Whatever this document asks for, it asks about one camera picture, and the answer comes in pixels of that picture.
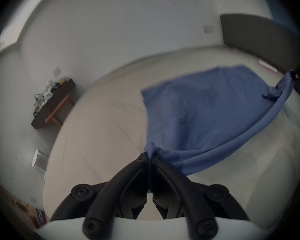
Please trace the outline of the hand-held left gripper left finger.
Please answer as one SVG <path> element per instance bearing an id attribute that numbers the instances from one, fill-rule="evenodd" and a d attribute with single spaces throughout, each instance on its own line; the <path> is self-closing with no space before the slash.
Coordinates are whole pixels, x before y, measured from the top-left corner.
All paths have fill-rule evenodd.
<path id="1" fill-rule="evenodd" d="M 81 228 L 88 239 L 110 239 L 114 218 L 136 220 L 147 195 L 148 154 L 141 153 L 108 182 L 74 186 L 50 220 L 84 218 Z"/>

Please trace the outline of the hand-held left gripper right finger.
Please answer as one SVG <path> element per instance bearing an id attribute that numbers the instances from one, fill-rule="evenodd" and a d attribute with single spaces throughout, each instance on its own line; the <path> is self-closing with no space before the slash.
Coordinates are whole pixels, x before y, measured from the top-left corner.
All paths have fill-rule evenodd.
<path id="1" fill-rule="evenodd" d="M 153 203 L 164 220 L 185 217 L 190 239 L 213 239 L 216 217 L 250 221 L 224 185 L 192 182 L 159 154 L 153 155 L 151 170 Z"/>

